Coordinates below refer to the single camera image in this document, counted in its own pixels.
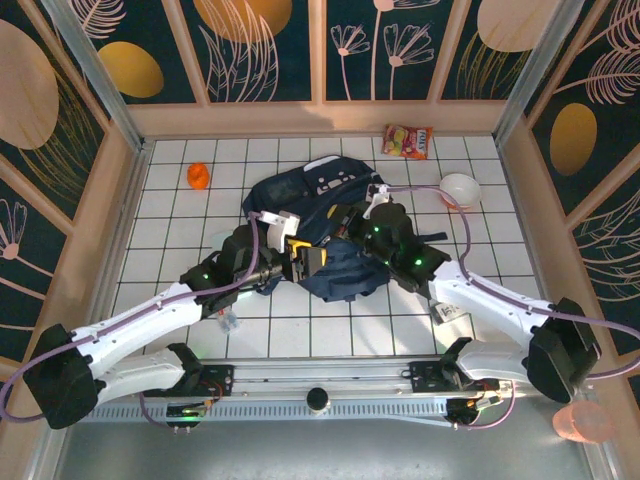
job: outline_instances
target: white tile floor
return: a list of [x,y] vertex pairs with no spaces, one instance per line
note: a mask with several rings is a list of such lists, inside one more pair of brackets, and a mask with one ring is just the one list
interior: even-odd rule
[[[242,221],[241,202],[263,178],[327,154],[366,161],[395,185],[437,185],[443,175],[473,175],[482,203],[470,210],[472,271],[525,295],[538,297],[518,217],[491,137],[435,137],[427,161],[379,153],[380,137],[172,140],[157,142],[118,286],[113,313],[164,290],[213,247],[213,236]],[[194,191],[186,169],[204,162],[211,188]],[[464,230],[433,192],[396,196],[419,233],[446,232],[434,244],[452,256]],[[427,301],[394,281],[355,302],[325,304],[301,287],[281,283],[271,297],[253,295],[234,305],[239,330],[225,335],[206,319],[147,346],[146,353],[184,341],[200,358],[281,358],[442,353],[460,336],[504,340],[479,318],[435,326]]]

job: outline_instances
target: navy blue backpack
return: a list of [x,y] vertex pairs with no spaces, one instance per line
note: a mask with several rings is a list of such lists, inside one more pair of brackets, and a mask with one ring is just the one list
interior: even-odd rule
[[[336,203],[365,201],[367,186],[384,183],[380,175],[361,160],[332,155],[262,180],[254,185],[242,203],[250,211],[281,210],[300,217],[297,237],[327,249],[327,264],[300,285],[325,302],[353,301],[357,294],[373,293],[389,282],[387,268],[364,256],[351,242],[330,235],[335,225],[327,219]],[[277,285],[272,282],[260,293],[269,295]]]

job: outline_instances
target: red snack package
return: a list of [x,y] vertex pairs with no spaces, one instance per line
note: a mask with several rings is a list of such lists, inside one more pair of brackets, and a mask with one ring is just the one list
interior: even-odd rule
[[431,127],[387,125],[382,140],[382,153],[426,160],[432,133]]

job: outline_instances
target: white bowl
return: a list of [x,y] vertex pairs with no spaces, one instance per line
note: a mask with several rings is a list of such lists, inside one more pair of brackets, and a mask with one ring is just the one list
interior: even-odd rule
[[[480,185],[468,175],[451,173],[440,181],[440,188],[451,195],[462,208],[471,208],[480,202]],[[455,208],[444,195],[442,199],[449,208]]]

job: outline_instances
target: orange ball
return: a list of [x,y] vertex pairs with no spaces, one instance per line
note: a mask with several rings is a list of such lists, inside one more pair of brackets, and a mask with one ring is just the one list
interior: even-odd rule
[[194,163],[187,170],[187,182],[191,188],[204,190],[209,186],[209,170],[204,163]]

